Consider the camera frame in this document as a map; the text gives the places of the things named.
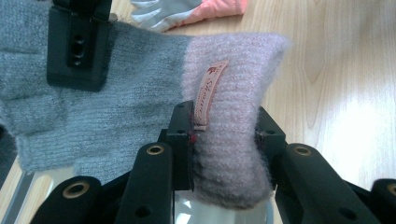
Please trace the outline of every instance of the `knitted glove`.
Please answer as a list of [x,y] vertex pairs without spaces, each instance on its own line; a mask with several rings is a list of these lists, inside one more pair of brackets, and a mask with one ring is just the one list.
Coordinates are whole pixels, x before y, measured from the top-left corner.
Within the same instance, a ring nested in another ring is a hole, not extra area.
[[60,89],[46,81],[49,6],[0,3],[0,124],[16,137],[23,170],[74,165],[76,175],[103,184],[122,175],[132,169],[137,150],[167,127],[174,105],[195,100],[208,66],[229,60],[196,146],[194,194],[232,208],[269,195],[254,126],[285,38],[160,35],[116,22],[102,90]]
[[139,27],[163,32],[204,19],[243,15],[248,0],[132,0],[138,10],[132,20]]

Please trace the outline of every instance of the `brass grommet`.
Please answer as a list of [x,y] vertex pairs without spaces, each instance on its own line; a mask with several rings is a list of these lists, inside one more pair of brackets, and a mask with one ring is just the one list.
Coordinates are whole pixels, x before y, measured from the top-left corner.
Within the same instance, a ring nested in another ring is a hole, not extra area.
[[390,193],[392,193],[394,196],[396,196],[396,184],[395,183],[388,184],[388,190],[390,191]]
[[302,156],[310,156],[312,151],[306,147],[295,147],[294,151]]
[[69,185],[64,189],[64,197],[66,199],[75,199],[85,194],[90,188],[90,184],[85,181],[78,181],[72,185]]
[[155,155],[163,153],[163,151],[164,151],[164,148],[162,146],[154,145],[154,146],[148,148],[147,153],[149,155],[155,156]]

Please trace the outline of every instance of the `fabric tag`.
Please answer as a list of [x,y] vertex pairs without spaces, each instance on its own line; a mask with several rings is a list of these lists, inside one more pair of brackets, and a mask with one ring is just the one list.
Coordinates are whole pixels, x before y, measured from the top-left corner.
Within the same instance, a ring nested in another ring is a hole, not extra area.
[[209,110],[215,95],[219,78],[223,74],[228,60],[212,63],[202,78],[194,109],[194,129],[204,131],[209,122]]

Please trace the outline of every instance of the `wooden table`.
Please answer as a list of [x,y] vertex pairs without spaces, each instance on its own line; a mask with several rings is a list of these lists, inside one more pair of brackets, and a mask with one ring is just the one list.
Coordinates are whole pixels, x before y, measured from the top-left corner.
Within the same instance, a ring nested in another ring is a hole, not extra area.
[[[128,21],[133,8],[128,0],[114,0],[112,10]],[[170,33],[287,36],[292,47],[262,105],[289,143],[317,148],[341,177],[369,189],[378,178],[396,178],[395,12],[391,0],[248,0],[243,17],[201,21]],[[63,172],[64,178],[70,175]],[[0,191],[0,219],[20,176],[15,164]],[[18,222],[30,219],[52,178],[35,178]]]

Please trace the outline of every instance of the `mounting hole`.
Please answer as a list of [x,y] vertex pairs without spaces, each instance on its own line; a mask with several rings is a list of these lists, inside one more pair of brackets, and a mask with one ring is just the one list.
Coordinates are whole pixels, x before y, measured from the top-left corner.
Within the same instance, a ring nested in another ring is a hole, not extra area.
[[349,220],[356,220],[357,218],[355,212],[345,207],[339,207],[338,212]]
[[72,53],[76,58],[82,58],[84,55],[84,46],[82,44],[73,44]]
[[79,66],[81,64],[81,59],[80,58],[73,58],[73,64],[75,66]]
[[78,42],[79,44],[84,43],[84,38],[82,38],[82,35],[75,35],[75,40],[76,40],[76,42]]
[[388,184],[388,190],[391,194],[396,196],[396,183]]
[[69,185],[64,189],[64,197],[66,199],[75,199],[85,194],[90,188],[90,184],[85,181],[78,181],[72,185]]
[[163,153],[163,151],[164,151],[164,148],[162,146],[155,145],[155,146],[149,147],[147,150],[147,153],[149,155],[155,156],[155,155]]
[[267,131],[265,131],[266,133],[268,133],[268,134],[274,134],[275,132],[274,131],[272,131],[272,130],[267,130]]
[[137,217],[148,217],[149,215],[151,215],[151,210],[147,206],[140,206],[138,209],[136,209],[134,214]]
[[295,147],[294,151],[302,156],[310,156],[312,154],[311,150],[305,147]]

